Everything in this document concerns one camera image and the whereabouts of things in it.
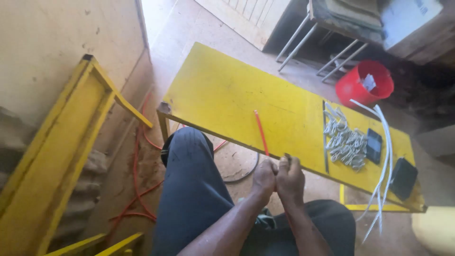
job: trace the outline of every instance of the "person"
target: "person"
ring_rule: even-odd
[[[298,158],[263,161],[249,195],[234,205],[213,156],[212,143],[194,128],[166,141],[151,255],[354,255],[353,215],[333,200],[303,202]],[[285,213],[265,225],[258,214],[274,190]]]

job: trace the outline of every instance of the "black cable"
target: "black cable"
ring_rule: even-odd
[[[239,182],[241,181],[242,179],[248,177],[250,174],[252,174],[254,172],[254,170],[256,169],[256,167],[258,166],[258,163],[259,163],[259,153],[256,155],[256,163],[254,164],[253,168],[245,173],[245,175],[243,175],[242,177],[238,178],[238,179],[234,179],[234,180],[223,180],[223,182],[225,184],[233,184],[233,183],[236,183],[236,182]]]

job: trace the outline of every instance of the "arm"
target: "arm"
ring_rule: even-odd
[[[305,212],[303,189],[305,176],[300,160],[292,157],[280,159],[277,175],[277,192],[295,237],[298,252],[303,255],[332,255],[329,245]]]
[[[248,197],[188,244],[179,255],[238,255],[256,217],[273,193],[274,169],[276,167],[270,160],[263,161],[254,172]]]

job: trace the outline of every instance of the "wooden door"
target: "wooden door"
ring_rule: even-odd
[[[290,1],[196,0],[261,51]]]

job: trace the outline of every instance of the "pile of metal links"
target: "pile of metal links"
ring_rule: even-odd
[[[340,160],[359,171],[365,165],[367,136],[357,128],[353,131],[348,127],[348,121],[340,108],[334,110],[327,102],[325,108],[324,115],[329,118],[329,122],[324,134],[331,137],[325,147],[330,152],[330,160]]]

